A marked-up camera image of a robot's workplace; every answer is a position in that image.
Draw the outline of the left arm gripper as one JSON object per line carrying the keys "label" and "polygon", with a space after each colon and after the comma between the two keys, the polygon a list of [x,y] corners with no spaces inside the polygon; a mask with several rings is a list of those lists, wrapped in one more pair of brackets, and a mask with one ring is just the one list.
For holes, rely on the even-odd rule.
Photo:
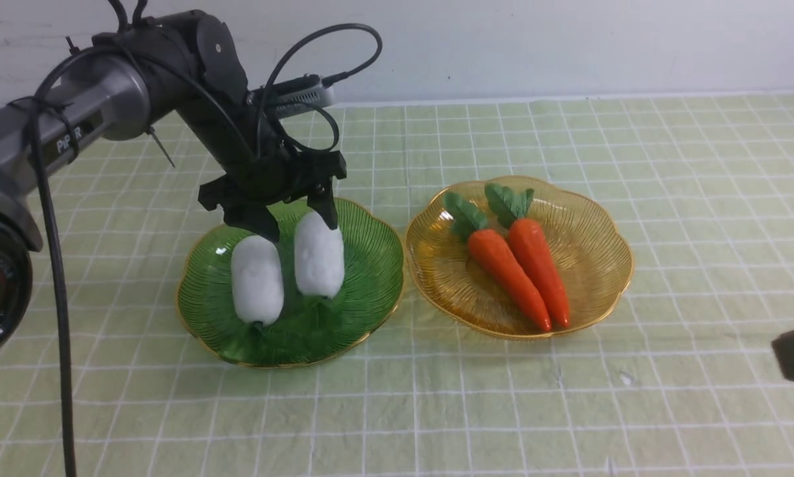
{"label": "left arm gripper", "polygon": [[276,119],[199,120],[197,138],[223,170],[200,185],[198,203],[223,207],[227,226],[279,244],[281,229],[266,206],[308,197],[325,226],[339,229],[332,183],[346,178],[340,151],[296,145]]}

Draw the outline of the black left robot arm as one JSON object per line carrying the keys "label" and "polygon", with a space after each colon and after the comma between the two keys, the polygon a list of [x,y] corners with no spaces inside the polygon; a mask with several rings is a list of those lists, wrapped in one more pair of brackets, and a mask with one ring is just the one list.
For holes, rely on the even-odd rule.
{"label": "black left robot arm", "polygon": [[[345,23],[315,31],[282,56],[263,87],[250,90],[235,40],[214,15],[193,9],[144,17],[140,1],[127,17],[121,2],[111,4],[116,31],[93,36],[89,48],[70,46],[36,93],[0,108],[0,348],[25,316],[33,288],[30,254],[45,244],[56,298],[66,301],[48,179],[97,139],[152,134],[157,121],[176,112],[223,169],[221,178],[199,188],[198,202],[208,211],[221,207],[226,225],[277,242],[278,223],[268,207],[301,198],[327,225],[337,224],[331,184],[346,177],[342,153],[336,145],[301,144],[281,119],[333,105],[330,87],[381,54],[376,29]],[[372,35],[372,57],[325,78],[277,81],[303,46],[342,30]]]}

